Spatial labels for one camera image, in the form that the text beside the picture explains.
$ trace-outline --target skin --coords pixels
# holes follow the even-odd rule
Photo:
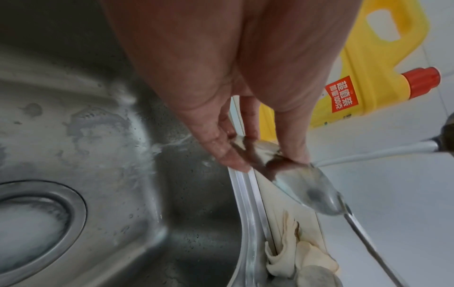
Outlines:
[[[361,0],[103,0],[139,75],[220,163],[250,166],[228,139],[231,96],[246,136],[260,102],[275,111],[281,151],[308,163],[306,132]]]

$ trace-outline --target stainless steel sink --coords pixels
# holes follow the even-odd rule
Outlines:
[[[0,287],[256,286],[267,277],[253,172],[228,170],[198,145],[134,74],[96,1],[0,3],[0,196],[2,186],[14,199],[5,210],[26,204],[12,217],[40,206],[30,198],[66,209],[72,240],[8,278],[14,270],[0,272]],[[61,201],[60,189],[85,208]],[[0,244],[21,228],[7,226]],[[42,232],[27,228],[32,239]]]

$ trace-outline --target label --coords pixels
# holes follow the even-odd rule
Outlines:
[[[331,97],[333,113],[358,105],[358,97],[351,83],[350,76],[326,85],[325,90]]]

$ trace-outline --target yellow bottle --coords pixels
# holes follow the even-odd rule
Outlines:
[[[401,38],[379,38],[367,22],[377,10],[390,11]],[[326,85],[311,118],[311,128],[351,116],[364,115],[427,93],[440,83],[435,68],[419,68],[403,74],[394,67],[415,50],[429,31],[426,16],[417,0],[365,0],[355,25],[333,69],[337,81]],[[260,107],[260,132],[265,140],[276,140],[274,112]]]

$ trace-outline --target drain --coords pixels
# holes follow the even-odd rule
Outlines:
[[[87,210],[72,189],[51,182],[0,184],[0,287],[39,272],[73,245]]]

